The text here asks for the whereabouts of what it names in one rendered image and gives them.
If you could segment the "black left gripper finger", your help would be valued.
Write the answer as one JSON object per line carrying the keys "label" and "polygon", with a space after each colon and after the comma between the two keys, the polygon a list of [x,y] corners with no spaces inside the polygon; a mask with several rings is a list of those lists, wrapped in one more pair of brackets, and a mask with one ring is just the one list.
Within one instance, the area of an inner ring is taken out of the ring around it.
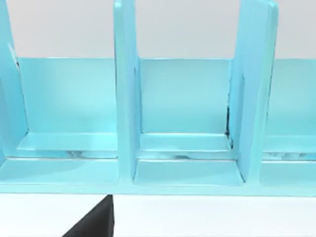
{"label": "black left gripper finger", "polygon": [[62,237],[114,237],[113,195],[106,195]]}

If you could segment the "light blue rack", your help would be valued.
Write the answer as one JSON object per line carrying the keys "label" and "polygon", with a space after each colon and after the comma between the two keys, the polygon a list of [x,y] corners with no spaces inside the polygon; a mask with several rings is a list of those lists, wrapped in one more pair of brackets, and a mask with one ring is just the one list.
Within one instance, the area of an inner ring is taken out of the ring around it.
{"label": "light blue rack", "polygon": [[316,197],[316,58],[276,59],[278,4],[240,0],[233,58],[18,57],[0,0],[0,193]]}

